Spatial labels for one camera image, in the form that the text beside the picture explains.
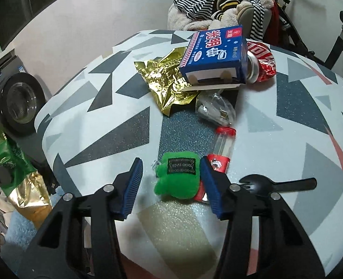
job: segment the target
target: cardboard box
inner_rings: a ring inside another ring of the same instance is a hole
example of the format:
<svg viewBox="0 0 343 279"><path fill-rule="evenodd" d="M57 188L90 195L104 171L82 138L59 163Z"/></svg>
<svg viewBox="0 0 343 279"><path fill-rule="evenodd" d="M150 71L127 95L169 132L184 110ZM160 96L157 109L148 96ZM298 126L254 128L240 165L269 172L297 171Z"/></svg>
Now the cardboard box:
<svg viewBox="0 0 343 279"><path fill-rule="evenodd" d="M236 88L246 83L247 71L241 25L195 32L180 63L180 72L192 85L183 91Z"/></svg>

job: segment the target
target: table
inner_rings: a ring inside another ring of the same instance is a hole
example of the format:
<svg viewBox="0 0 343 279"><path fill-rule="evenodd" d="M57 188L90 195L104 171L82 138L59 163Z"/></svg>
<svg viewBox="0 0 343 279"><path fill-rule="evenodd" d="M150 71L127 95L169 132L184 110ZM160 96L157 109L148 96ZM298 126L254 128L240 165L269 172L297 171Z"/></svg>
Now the table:
<svg viewBox="0 0 343 279"><path fill-rule="evenodd" d="M163 116L134 61L187 46L192 34L148 30L133 35L116 45L113 55L83 68L35 121L56 178L77 196L113 182L135 157L143 160L133 212L116 226L122 252L160 278L212 278L227 225L209 206L161 202L153 193L155 161L166 151L207 154L214 130L191 108ZM240 87L227 175L231 182L253 173L275 182L315 177L315 190L283 197L329 273L343 257L343 79L292 52L271 49L276 77ZM257 231L254 220L253 257Z"/></svg>

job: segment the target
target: metal screw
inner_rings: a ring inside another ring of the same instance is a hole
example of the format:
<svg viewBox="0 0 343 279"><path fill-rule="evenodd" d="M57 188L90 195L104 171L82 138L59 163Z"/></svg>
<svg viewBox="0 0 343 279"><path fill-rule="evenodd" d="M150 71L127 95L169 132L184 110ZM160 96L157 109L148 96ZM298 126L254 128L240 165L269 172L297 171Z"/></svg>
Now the metal screw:
<svg viewBox="0 0 343 279"><path fill-rule="evenodd" d="M232 185L229 186L229 189L232 192L239 192L239 190L241 190L241 187L238 184L233 183Z"/></svg>
<svg viewBox="0 0 343 279"><path fill-rule="evenodd" d="M273 193L271 193L271 198L273 200L279 200L281 198L281 196L279 193L273 192Z"/></svg>
<svg viewBox="0 0 343 279"><path fill-rule="evenodd" d="M111 184L106 184L104 187L103 187L103 191L104 192L107 192L107 193L110 193L114 190L114 186L111 185Z"/></svg>
<svg viewBox="0 0 343 279"><path fill-rule="evenodd" d="M71 193L66 193L63 195L64 201L70 201L73 198L73 195Z"/></svg>

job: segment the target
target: washing machine door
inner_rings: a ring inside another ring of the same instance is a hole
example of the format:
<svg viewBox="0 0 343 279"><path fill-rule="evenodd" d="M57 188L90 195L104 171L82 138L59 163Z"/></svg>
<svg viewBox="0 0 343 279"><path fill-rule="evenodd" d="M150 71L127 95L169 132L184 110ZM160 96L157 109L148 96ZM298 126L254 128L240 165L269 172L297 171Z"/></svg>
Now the washing machine door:
<svg viewBox="0 0 343 279"><path fill-rule="evenodd" d="M3 87L1 116L10 132L29 135L35 132L36 115L45 103L39 82L30 74L20 72L12 75Z"/></svg>

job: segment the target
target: washing machine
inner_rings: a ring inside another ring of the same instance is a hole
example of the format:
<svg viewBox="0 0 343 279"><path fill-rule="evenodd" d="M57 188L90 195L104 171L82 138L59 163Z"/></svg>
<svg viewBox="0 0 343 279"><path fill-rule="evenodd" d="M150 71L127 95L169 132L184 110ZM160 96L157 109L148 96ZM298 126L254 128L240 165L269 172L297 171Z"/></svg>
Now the washing machine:
<svg viewBox="0 0 343 279"><path fill-rule="evenodd" d="M37 113L46 103L44 91L28 74L14 51L0 59L0 126L19 144L51 187L51 171L42 150L42 135L35 131Z"/></svg>

